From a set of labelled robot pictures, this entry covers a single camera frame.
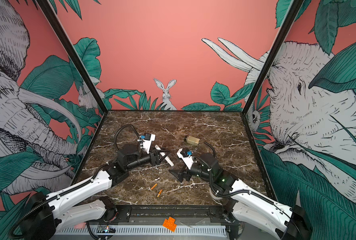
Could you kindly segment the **white red remote control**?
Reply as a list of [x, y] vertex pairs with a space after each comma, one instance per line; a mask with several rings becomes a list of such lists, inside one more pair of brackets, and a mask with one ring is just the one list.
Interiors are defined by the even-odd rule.
[[159, 154], [163, 160], [165, 160], [171, 167], [174, 166], [174, 163], [171, 161], [168, 153], [165, 150], [161, 149], [158, 145], [155, 145], [155, 149], [160, 151]]

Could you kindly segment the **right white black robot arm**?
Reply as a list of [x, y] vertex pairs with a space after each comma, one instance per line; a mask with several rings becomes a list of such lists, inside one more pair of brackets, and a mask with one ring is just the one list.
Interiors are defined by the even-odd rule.
[[199, 177], [210, 185], [215, 199], [227, 200], [226, 220], [245, 222], [278, 240], [309, 240], [313, 227], [306, 211], [299, 205], [281, 204], [249, 187], [243, 180], [220, 166], [215, 153], [195, 156], [188, 148], [176, 155], [185, 163], [181, 170], [170, 170], [179, 182]]

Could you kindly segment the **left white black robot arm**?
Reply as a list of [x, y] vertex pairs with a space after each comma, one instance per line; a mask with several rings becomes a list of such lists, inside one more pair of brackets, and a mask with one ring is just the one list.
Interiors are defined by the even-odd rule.
[[44, 195], [34, 194], [28, 201], [21, 217], [8, 232], [11, 240], [48, 240], [58, 231], [82, 222], [106, 216], [109, 221], [116, 217], [115, 204], [109, 197], [81, 205], [91, 196], [115, 187], [127, 177], [129, 171], [144, 164], [158, 166], [169, 154], [166, 148], [153, 145], [155, 135], [139, 134], [132, 124], [118, 129], [113, 144], [117, 157], [99, 167], [92, 177], [60, 191]]

